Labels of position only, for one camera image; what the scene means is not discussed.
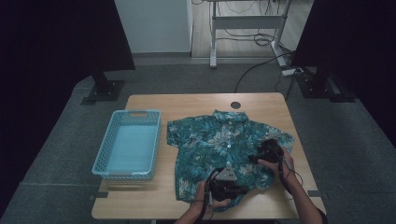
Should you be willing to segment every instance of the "person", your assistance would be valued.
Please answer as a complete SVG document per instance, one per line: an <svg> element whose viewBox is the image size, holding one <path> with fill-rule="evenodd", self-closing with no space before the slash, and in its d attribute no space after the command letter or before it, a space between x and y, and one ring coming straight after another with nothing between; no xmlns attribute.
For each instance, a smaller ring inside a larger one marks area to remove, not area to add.
<svg viewBox="0 0 396 224"><path fill-rule="evenodd" d="M295 206L297 208L298 216L301 220L302 224L321 224L324 223L324 215L320 213L320 211L315 207L314 203L312 203L309 196L306 194L303 186L297 179L297 176L294 172L294 163L293 158L289 154L289 152L283 148L284 151L284 159L283 160L283 176L286 180L287 185L289 186L290 193L293 196ZM278 164L271 163L269 161L258 160L259 164L266 166L274 171L275 174L278 174ZM205 196L205 181L201 181L197 185L197 191L195 194L194 202L191 203L190 208L175 222L175 224L192 224L197 218L200 216L202 211L202 207L204 204L204 196ZM216 207L227 206L231 202L230 199L226 199L224 201L218 202L213 200L211 206L206 207L207 213L212 213L213 209Z"/></svg>

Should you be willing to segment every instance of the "basket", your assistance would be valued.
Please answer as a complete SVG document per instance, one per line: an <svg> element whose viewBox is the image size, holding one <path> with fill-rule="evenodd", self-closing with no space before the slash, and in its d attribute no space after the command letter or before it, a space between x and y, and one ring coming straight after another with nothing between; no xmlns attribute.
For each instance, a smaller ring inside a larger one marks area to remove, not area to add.
<svg viewBox="0 0 396 224"><path fill-rule="evenodd" d="M104 180L152 179L160 133L159 110L114 111L92 173Z"/></svg>

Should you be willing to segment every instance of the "shirt collar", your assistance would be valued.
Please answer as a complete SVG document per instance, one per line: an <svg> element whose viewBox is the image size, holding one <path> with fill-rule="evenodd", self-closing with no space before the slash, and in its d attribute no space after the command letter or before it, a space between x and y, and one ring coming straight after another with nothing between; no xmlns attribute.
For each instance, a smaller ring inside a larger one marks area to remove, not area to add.
<svg viewBox="0 0 396 224"><path fill-rule="evenodd" d="M215 110L212 116L220 122L245 121L248 119L248 115L246 115L245 112L224 112Z"/></svg>

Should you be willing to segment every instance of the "hawaiian shirt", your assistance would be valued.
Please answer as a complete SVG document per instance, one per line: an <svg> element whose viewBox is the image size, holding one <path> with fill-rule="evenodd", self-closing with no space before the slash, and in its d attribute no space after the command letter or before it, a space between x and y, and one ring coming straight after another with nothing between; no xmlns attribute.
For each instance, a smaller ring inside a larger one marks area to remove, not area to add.
<svg viewBox="0 0 396 224"><path fill-rule="evenodd" d="M268 133L280 133L275 127L248 119L245 112L221 112L212 116L190 117L167 123L167 144L178 147L175 165L176 197L191 203L197 183L206 180L215 168L231 164L238 186L267 189L274 173L267 167L253 164L248 155L257 154L259 139ZM277 139L280 146L291 151L293 137L284 133ZM239 204L240 194L222 212Z"/></svg>

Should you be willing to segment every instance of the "power strip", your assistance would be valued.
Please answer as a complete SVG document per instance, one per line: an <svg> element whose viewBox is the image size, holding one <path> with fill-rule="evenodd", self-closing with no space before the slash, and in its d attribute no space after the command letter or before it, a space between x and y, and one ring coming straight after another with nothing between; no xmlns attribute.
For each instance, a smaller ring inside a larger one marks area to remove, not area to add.
<svg viewBox="0 0 396 224"><path fill-rule="evenodd" d="M301 68L292 68L289 70L283 70L282 71L282 76L283 77L291 77L295 75L300 75L303 72L303 69Z"/></svg>

